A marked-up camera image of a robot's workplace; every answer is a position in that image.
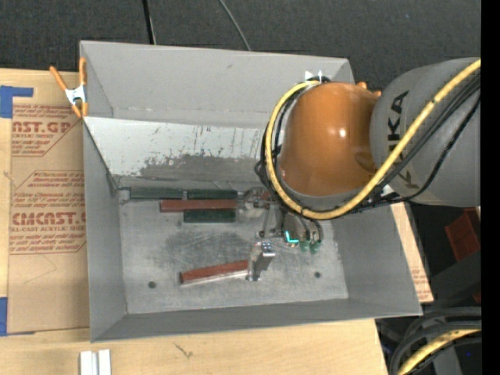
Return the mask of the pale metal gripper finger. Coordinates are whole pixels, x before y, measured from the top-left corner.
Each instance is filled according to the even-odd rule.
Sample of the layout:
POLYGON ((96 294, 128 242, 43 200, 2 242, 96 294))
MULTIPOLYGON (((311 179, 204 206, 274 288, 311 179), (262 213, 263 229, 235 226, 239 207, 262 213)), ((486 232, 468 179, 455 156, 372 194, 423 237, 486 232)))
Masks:
POLYGON ((270 266, 275 257, 275 251, 270 241, 257 241, 251 249, 248 259, 248 273, 246 280, 258 281, 262 271, 270 266))
POLYGON ((272 195, 267 190, 249 190, 245 194, 245 208, 247 210, 269 209, 273 203, 272 195))

